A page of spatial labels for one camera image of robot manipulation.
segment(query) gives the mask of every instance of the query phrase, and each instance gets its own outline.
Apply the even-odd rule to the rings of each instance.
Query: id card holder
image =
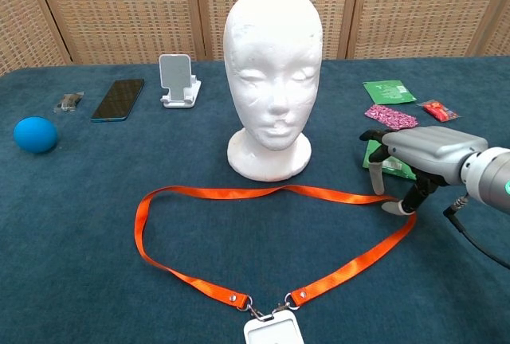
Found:
[[[304,344],[296,316],[283,310],[245,324],[246,344]]]

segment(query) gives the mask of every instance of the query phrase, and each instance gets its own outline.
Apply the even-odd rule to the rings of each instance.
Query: green pouch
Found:
[[[365,153],[365,158],[363,159],[363,167],[368,169],[368,156],[372,154],[381,144],[377,141],[369,141],[367,145],[367,152]],[[406,165],[404,162],[400,161],[398,158],[389,157],[382,161],[382,172],[397,175],[399,177],[408,178],[408,179],[416,179],[413,171]]]
[[[404,87],[400,80],[370,81],[363,83],[363,86],[377,105],[416,101],[416,97]]]

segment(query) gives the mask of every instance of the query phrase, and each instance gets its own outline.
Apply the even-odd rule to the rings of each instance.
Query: phone screen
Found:
[[[92,121],[125,120],[142,90],[143,79],[115,81],[99,107],[92,115]]]

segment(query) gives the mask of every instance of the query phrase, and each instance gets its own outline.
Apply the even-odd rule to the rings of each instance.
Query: orange lanyard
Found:
[[[347,203],[352,205],[368,205],[380,201],[394,201],[394,198],[384,195],[358,195],[343,193],[336,190],[322,189],[320,187],[297,185],[287,185],[269,189],[203,189],[186,186],[163,187],[146,195],[136,210],[135,242],[139,254],[148,263],[156,266],[157,268],[161,268],[162,270],[171,272],[180,278],[180,280],[195,287],[210,298],[228,304],[229,306],[241,309],[244,307],[244,305],[246,305],[246,302],[251,299],[247,294],[233,291],[228,288],[218,286],[217,284],[209,283],[202,279],[184,275],[181,272],[177,272],[172,268],[166,267],[149,257],[143,248],[143,230],[145,229],[145,224],[147,223],[147,219],[149,217],[151,200],[155,195],[162,193],[163,191],[172,191],[174,193],[185,194],[196,198],[227,200],[263,197],[265,195],[276,193],[278,190],[288,190],[300,195],[306,195],[309,197],[324,199],[326,201]],[[385,256],[395,245],[397,245],[398,242],[402,240],[413,228],[415,222],[416,213],[413,213],[409,216],[403,227],[401,227],[398,231],[391,234],[385,240],[378,243],[376,246],[364,254],[354,258],[349,263],[345,264],[328,276],[310,283],[308,286],[304,286],[290,292],[290,296],[292,297],[293,302],[296,304],[296,306],[299,307],[306,302],[316,298],[317,296],[322,295],[324,292],[327,292],[332,288],[347,282],[350,278],[358,275],[360,272],[370,267],[373,263]]]

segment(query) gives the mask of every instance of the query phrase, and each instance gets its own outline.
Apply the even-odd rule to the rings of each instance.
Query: gray robot arm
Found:
[[[488,149],[485,139],[446,127],[416,127],[400,131],[366,131],[381,147],[369,157],[372,185],[384,192],[382,162],[393,156],[411,167],[417,181],[400,202],[383,208],[409,214],[438,186],[464,185],[472,197],[510,214],[510,150]]]

